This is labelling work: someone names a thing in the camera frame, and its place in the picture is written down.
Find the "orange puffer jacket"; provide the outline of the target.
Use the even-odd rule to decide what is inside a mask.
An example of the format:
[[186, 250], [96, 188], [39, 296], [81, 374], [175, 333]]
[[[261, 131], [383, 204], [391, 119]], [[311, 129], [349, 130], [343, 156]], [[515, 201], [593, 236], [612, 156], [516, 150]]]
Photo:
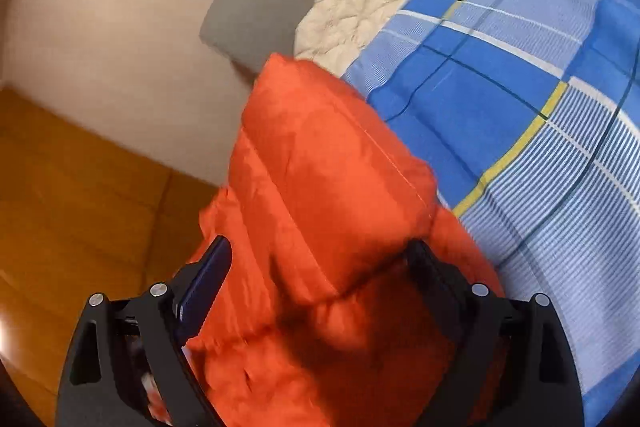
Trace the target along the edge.
[[436, 180], [345, 81], [269, 57], [225, 186], [202, 210], [232, 265], [189, 361], [229, 426], [410, 426], [454, 355], [401, 253], [497, 273]]

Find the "blue plaid bed sheet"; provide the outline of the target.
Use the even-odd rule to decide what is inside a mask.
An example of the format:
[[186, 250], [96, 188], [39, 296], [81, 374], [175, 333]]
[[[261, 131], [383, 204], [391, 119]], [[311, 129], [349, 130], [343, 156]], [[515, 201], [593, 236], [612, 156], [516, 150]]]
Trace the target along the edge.
[[408, 0], [344, 77], [551, 298], [600, 424], [639, 367], [639, 0]]

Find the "wooden wardrobe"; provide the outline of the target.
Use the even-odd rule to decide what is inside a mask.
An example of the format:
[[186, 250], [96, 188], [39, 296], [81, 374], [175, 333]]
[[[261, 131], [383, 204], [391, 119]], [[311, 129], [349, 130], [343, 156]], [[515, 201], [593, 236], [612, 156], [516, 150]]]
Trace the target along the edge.
[[215, 191], [2, 90], [1, 358], [45, 424], [87, 298], [168, 280]]

